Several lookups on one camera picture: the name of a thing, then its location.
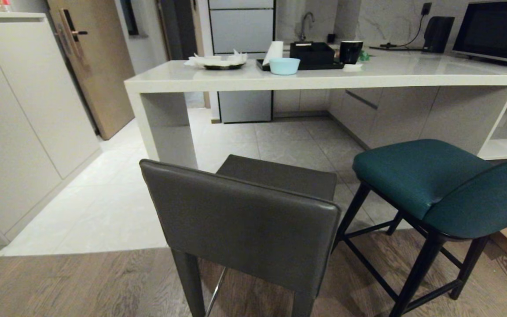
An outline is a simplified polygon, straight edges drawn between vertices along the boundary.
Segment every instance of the white napkin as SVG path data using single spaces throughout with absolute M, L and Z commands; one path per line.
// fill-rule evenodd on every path
M 267 55 L 263 60 L 263 65 L 269 64 L 269 60 L 272 58 L 282 58 L 283 57 L 283 41 L 273 41 L 271 42 L 271 46 L 269 46 L 269 50 L 267 50 Z
M 234 50 L 234 55 L 227 56 L 226 60 L 222 60 L 222 56 L 206 56 L 201 57 L 195 54 L 195 56 L 189 57 L 189 60 L 183 65 L 186 66 L 234 66 L 242 65 L 248 59 L 247 53 L 239 53 Z

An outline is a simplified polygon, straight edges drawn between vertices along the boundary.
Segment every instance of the speaker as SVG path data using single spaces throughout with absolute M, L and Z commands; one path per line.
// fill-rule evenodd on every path
M 422 52 L 443 53 L 454 21 L 452 16 L 432 16 L 424 33 Z

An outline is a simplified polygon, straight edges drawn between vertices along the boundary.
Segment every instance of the faucet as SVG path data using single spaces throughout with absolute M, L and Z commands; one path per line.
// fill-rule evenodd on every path
M 300 28 L 300 36 L 298 36 L 298 39 L 299 40 L 306 40 L 306 35 L 304 34 L 304 22 L 306 21 L 306 18 L 308 18 L 308 16 L 311 17 L 311 20 L 312 20 L 312 23 L 314 23 L 316 20 L 314 19 L 314 14 L 312 14 L 312 12 L 307 12 L 306 14 L 304 14 L 304 16 L 302 17 L 302 25 L 301 25 L 301 28 Z

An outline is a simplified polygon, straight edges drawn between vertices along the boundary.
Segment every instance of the paper towel roll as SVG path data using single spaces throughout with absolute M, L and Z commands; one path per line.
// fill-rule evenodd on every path
M 269 46 L 269 50 L 267 50 L 267 55 L 263 60 L 263 64 L 269 64 L 269 60 L 272 58 L 282 58 L 283 57 L 283 41 L 273 41 L 271 42 L 271 46 Z

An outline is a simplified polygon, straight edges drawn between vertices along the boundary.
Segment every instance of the cable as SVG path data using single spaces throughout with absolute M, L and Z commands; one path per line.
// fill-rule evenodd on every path
M 416 38 L 418 38 L 418 35 L 420 34 L 420 31 L 422 30 L 422 21 L 424 21 L 424 16 L 425 15 L 422 15 L 422 17 L 420 18 L 420 26 L 418 27 L 418 32 L 416 32 L 416 36 L 414 36 L 414 38 L 412 38 L 412 40 L 406 44 L 402 44 L 402 45 L 397 45 L 397 46 L 406 46 L 408 44 L 411 44 L 412 42 L 414 42 L 414 40 L 416 40 Z

